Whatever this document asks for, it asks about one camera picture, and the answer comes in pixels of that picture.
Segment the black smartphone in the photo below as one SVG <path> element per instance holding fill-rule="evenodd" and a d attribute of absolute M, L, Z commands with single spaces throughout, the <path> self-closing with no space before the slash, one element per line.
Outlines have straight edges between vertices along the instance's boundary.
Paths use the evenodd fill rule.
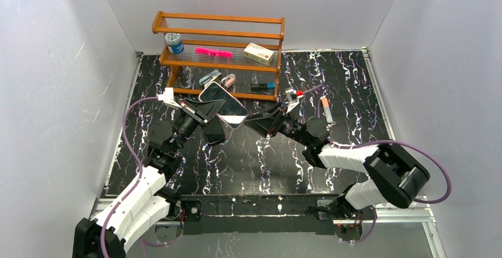
<path fill-rule="evenodd" d="M 205 140 L 208 145 L 214 146 L 225 142 L 226 135 L 220 124 L 206 125 L 202 128 Z"/>

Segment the phone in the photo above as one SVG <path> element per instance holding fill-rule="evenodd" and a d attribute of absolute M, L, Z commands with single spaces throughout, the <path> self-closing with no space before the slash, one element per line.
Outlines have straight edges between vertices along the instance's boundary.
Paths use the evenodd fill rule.
<path fill-rule="evenodd" d="M 238 128 L 248 116 L 246 107 L 217 82 L 208 83 L 198 96 L 200 101 L 223 100 L 218 117 L 230 128 Z"/>

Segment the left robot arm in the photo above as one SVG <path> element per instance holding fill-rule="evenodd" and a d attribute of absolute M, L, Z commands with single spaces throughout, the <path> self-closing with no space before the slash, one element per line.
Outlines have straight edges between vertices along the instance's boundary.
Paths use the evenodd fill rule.
<path fill-rule="evenodd" d="M 166 185 L 182 163 L 181 150 L 198 128 L 214 134 L 223 129 L 218 112 L 224 100 L 184 99 L 174 122 L 149 128 L 147 159 L 133 181 L 93 218 L 75 228 L 73 257 L 126 257 L 132 245 L 156 222 L 168 216 L 180 196 Z"/>

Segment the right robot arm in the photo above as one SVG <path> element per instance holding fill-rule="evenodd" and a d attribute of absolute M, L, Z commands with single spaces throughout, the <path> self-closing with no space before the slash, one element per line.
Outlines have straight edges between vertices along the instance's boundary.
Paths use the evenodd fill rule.
<path fill-rule="evenodd" d="M 301 123 L 279 105 L 248 117 L 244 124 L 263 137 L 280 133 L 302 144 L 302 154 L 313 167 L 368 175 L 368 180 L 343 191 L 337 199 L 337 209 L 355 211 L 384 203 L 408 208 L 430 179 L 428 170 L 394 141 L 339 146 L 330 141 L 325 120 L 315 117 Z"/>

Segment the black blue marker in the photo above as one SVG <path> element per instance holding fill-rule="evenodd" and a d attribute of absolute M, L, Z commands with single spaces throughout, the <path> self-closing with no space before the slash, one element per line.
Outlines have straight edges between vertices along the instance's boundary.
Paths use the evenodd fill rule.
<path fill-rule="evenodd" d="M 275 83 L 267 82 L 267 83 L 254 83 L 250 85 L 251 91 L 265 91 L 265 90 L 274 90 Z"/>

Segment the teal grey stapler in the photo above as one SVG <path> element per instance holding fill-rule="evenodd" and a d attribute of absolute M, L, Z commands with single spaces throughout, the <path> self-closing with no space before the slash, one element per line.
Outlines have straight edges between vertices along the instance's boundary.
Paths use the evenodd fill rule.
<path fill-rule="evenodd" d="M 222 77 L 222 73 L 218 70 L 213 70 L 199 80 L 199 85 L 205 88 L 212 82 L 218 82 Z"/>

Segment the orange white glue stick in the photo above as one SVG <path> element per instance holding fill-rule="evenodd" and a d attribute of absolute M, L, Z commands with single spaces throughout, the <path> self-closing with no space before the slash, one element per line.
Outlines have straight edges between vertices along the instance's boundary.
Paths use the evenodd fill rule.
<path fill-rule="evenodd" d="M 320 98 L 320 100 L 321 100 L 321 106 L 322 106 L 322 109 L 323 109 L 323 112 L 324 112 L 324 116 L 325 116 L 326 122 L 328 124 L 333 123 L 333 118 L 332 118 L 332 114 L 331 114 L 331 110 L 330 110 L 330 105 L 329 105 L 329 101 L 328 101 L 327 97 L 326 96 L 322 96 Z"/>

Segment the pink plastic tool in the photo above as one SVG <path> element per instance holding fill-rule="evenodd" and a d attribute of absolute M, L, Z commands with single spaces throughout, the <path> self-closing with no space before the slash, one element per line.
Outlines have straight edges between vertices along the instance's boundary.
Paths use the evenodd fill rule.
<path fill-rule="evenodd" d="M 223 58 L 229 58 L 229 59 L 233 58 L 233 53 L 230 51 L 209 49 L 209 48 L 205 48 L 205 47 L 196 47 L 195 53 L 201 54 L 201 55 L 213 56 L 213 57 L 223 57 Z"/>

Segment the white cardboard box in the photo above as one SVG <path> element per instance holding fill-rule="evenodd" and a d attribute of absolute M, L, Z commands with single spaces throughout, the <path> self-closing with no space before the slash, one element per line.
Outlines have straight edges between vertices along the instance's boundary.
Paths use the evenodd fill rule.
<path fill-rule="evenodd" d="M 262 65 L 269 66 L 275 60 L 275 52 L 255 43 L 249 43 L 243 50 L 244 56 Z"/>

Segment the orange wooden shelf rack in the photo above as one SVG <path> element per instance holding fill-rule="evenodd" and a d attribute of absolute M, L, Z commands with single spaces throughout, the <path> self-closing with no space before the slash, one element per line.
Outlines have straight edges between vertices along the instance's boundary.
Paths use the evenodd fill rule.
<path fill-rule="evenodd" d="M 241 17 L 232 15 L 181 14 L 159 11 L 153 22 L 152 32 L 165 35 L 181 35 L 184 51 L 172 54 L 163 46 L 160 64 L 169 68 L 167 86 L 176 93 L 195 95 L 202 91 L 198 77 L 194 84 L 184 85 L 188 69 L 199 69 L 203 76 L 211 70 L 222 74 L 235 73 L 237 80 L 231 87 L 236 98 L 260 101 L 276 101 L 281 74 L 282 43 L 285 38 L 285 18 Z M 275 52 L 275 60 L 262 65 L 244 56 L 244 48 L 255 43 Z M 230 51 L 233 58 L 213 57 L 195 53 L 196 47 Z M 274 90 L 251 91 L 254 83 L 275 83 Z"/>

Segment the blue white round jar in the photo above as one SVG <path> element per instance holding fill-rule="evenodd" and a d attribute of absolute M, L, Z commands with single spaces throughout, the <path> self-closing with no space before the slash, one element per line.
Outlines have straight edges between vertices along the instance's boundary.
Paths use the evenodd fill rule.
<path fill-rule="evenodd" d="M 180 34 L 166 33 L 164 37 L 165 43 L 170 53 L 181 54 L 184 51 L 184 44 Z"/>

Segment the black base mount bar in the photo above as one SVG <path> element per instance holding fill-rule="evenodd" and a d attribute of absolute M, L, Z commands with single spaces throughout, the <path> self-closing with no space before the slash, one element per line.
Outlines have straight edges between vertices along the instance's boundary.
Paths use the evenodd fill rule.
<path fill-rule="evenodd" d="M 350 224 L 336 213 L 333 194 L 183 195 L 185 232 L 316 233 L 331 235 L 338 224 Z"/>

